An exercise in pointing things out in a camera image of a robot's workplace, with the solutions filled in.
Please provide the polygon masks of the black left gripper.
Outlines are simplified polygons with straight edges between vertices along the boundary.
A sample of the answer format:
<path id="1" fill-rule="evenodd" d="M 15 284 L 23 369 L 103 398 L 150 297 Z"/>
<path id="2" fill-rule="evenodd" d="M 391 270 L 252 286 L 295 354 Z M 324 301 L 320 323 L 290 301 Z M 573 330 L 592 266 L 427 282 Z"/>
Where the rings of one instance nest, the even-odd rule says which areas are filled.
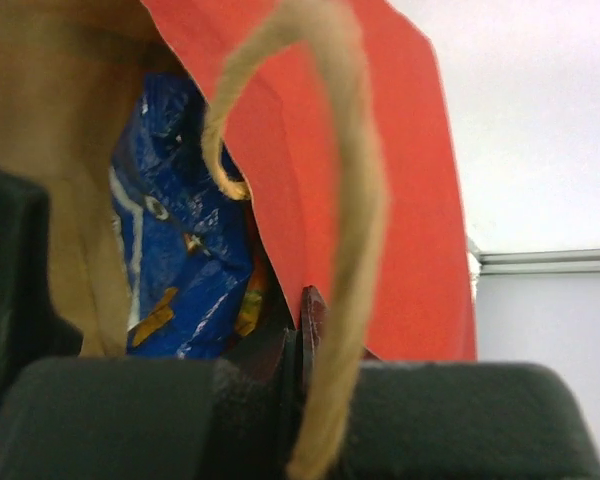
<path id="1" fill-rule="evenodd" d="M 46 189 L 0 170 L 0 405 L 27 365 L 82 349 L 82 332 L 51 300 L 49 226 Z"/>

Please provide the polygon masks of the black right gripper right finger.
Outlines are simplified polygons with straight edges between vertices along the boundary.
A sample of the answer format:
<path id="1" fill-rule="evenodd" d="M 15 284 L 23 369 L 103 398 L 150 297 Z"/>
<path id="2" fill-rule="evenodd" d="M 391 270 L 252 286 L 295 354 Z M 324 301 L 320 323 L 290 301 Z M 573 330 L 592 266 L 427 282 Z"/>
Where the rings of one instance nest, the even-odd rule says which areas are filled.
<path id="1" fill-rule="evenodd" d="M 331 479 L 600 479 L 575 395 L 532 363 L 363 354 Z"/>

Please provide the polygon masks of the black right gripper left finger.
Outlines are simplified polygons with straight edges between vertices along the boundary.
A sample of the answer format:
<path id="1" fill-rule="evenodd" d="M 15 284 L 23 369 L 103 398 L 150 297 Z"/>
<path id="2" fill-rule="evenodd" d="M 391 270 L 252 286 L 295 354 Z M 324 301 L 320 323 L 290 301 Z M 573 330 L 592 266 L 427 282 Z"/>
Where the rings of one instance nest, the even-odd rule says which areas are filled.
<path id="1" fill-rule="evenodd" d="M 47 358 L 0 409 L 0 479 L 278 479 L 296 336 L 216 360 Z"/>

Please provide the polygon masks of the blue chips snack bag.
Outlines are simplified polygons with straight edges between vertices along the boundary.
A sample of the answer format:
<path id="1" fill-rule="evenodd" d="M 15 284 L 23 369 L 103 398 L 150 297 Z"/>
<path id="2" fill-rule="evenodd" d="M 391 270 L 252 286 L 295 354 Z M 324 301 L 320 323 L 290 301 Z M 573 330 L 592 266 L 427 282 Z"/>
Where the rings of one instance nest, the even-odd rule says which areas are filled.
<path id="1" fill-rule="evenodd" d="M 217 357 L 256 329 L 269 292 L 251 207 L 226 197 L 202 160 L 205 110 L 189 77 L 149 74 L 112 154 L 133 356 Z"/>

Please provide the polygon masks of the red paper bag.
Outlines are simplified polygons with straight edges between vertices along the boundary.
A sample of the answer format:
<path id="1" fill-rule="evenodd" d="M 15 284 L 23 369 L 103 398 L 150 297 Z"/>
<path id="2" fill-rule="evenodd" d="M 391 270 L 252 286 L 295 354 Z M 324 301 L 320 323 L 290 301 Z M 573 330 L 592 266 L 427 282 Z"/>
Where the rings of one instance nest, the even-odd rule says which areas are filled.
<path id="1" fill-rule="evenodd" d="M 258 326 L 214 358 L 126 351 L 108 171 L 152 73 L 204 97 L 202 160 L 251 207 L 268 265 Z M 435 56 L 384 1 L 0 1 L 0 170 L 46 189 L 51 300 L 83 334 L 78 355 L 37 361 L 216 360 L 261 330 L 295 334 L 278 479 L 323 479 L 339 460 L 364 352 L 474 355 Z"/>

